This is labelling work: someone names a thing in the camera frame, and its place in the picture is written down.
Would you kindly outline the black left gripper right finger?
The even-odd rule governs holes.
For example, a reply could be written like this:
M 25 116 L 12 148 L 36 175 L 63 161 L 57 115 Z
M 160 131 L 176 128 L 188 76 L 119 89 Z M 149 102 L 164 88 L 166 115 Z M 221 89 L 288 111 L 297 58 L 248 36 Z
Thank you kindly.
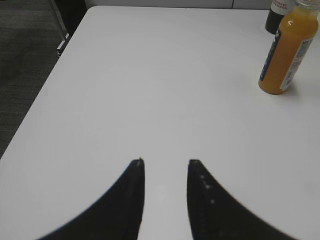
M 290 240 L 231 196 L 198 159 L 187 171 L 187 209 L 195 240 Z

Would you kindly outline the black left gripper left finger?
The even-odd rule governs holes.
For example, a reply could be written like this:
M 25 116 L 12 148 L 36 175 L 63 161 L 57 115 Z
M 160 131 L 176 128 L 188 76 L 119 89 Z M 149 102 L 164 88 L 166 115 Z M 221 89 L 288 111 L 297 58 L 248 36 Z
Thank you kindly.
M 80 215 L 44 240 L 136 240 L 145 202 L 143 159 L 130 162 L 117 181 Z

